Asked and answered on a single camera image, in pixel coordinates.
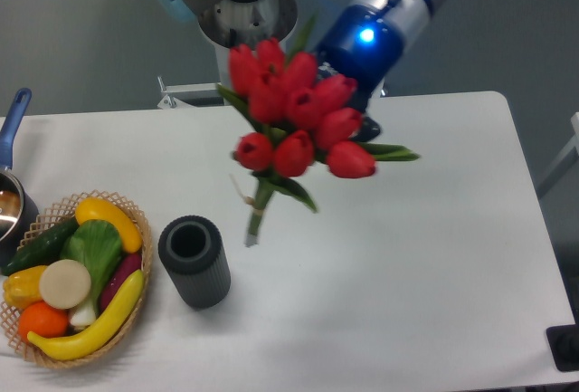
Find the wicker basket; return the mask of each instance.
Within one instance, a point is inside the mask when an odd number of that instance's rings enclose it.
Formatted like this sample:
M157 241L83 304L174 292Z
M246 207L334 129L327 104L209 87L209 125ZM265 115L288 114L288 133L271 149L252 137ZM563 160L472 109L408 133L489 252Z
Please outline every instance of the wicker basket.
M42 231L53 226L63 217L74 214L77 204L86 197L100 197L110 201L111 203L122 209L133 222L137 225L139 232L143 238L142 247L142 265L141 268L145 277L145 286L139 297L135 309L131 312L127 321L120 328L119 332L101 349L85 356L81 359L59 361L54 360L42 353L33 345L27 345L20 339L18 334L18 319L20 311L14 307L8 306L4 301L0 304L0 325L5 330L5 335L8 337L8 345L14 349L16 354L23 357L24 360L33 361L37 365L45 368L73 368L86 363L92 362L106 354L110 349L117 345L128 331L133 326L135 318L142 309L145 292L147 289L149 275L151 273L151 262L153 258L153 241L151 237L151 229L148 221L142 211L138 209L133 202L119 195L118 193L107 193L100 191L92 191L91 193L81 193L79 195L72 195L65 197L60 203L54 203L50 208L46 208L44 213L36 217L36 222L30 225L30 230L24 235L24 239L20 243L20 247L30 242Z

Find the tulip bouquet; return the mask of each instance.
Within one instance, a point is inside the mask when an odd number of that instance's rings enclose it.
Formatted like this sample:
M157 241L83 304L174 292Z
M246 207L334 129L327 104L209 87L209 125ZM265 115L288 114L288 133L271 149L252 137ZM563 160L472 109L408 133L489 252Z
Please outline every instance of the tulip bouquet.
M336 177L370 177L376 161L413 161L419 156L400 145L356 143L363 115L345 107L356 80L342 74L318 81L316 58L303 51L310 20L287 55L275 38L230 51L233 89L218 85L220 94L247 119L254 132L242 137L233 158L257 179L245 244L257 243L263 212L275 192L292 196L313 212L309 193L294 179L315 161Z

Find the gray floor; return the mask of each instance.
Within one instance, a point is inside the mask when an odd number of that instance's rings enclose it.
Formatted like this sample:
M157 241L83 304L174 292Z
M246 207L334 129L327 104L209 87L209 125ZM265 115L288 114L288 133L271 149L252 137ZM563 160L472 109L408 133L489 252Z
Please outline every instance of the gray floor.
M298 0L302 19L318 13L312 42L347 1ZM29 114L45 114L154 109L158 74L217 80L196 24L172 22L155 0L0 0L0 16L0 114L23 86ZM387 84L394 96L500 91L537 179L573 133L578 34L577 0L448 0ZM541 203L566 280L579 275L578 186L579 165Z

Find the yellow bell pepper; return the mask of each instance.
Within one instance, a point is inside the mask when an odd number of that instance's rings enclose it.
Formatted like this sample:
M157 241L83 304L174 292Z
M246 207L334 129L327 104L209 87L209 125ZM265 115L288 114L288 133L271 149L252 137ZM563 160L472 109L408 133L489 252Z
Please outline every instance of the yellow bell pepper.
M43 298L38 289L40 276L46 270L46 265L27 268L11 274L2 285L6 304L18 309L26 309Z

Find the fake vegetable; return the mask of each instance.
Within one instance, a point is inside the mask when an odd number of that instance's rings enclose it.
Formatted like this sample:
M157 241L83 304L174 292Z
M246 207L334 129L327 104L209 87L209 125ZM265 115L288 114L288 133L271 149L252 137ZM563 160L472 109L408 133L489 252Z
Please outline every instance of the fake vegetable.
M29 332L45 338L58 338L64 336L68 325L66 311L54 309L44 301L39 301L28 306L20 315L18 334L26 343Z
M90 307L97 315L100 293L120 262L121 247L117 229L103 220L90 220L79 227L64 249L62 259L82 263L90 274Z
M47 304L55 309L70 309L89 295L90 274L83 264L62 259L46 268L39 288Z
M26 309L31 304L41 301L43 298L38 283L44 270L46 265L38 265L15 272L6 279L2 285L6 304L17 309Z
M118 269L107 283L100 295L100 311L104 311L109 306L110 301L120 288L120 285L136 270L141 269L141 256L132 253L120 262Z
M119 231L125 253L135 253L141 248L141 235L128 216L108 200L87 197L78 204L74 212L79 225L90 220L105 220Z
M12 261L2 268L2 274L9 276L14 272L56 261L64 242L74 234L78 227L76 219L69 218L46 229L22 249L16 251Z
M119 331L135 308L143 291L143 272L133 272L120 286L109 307L87 329L76 335L46 339L38 333L28 333L28 340L56 360L73 360L100 349Z
M92 299L87 297L84 301L69 311L69 324L75 331L81 331L89 327L97 319Z

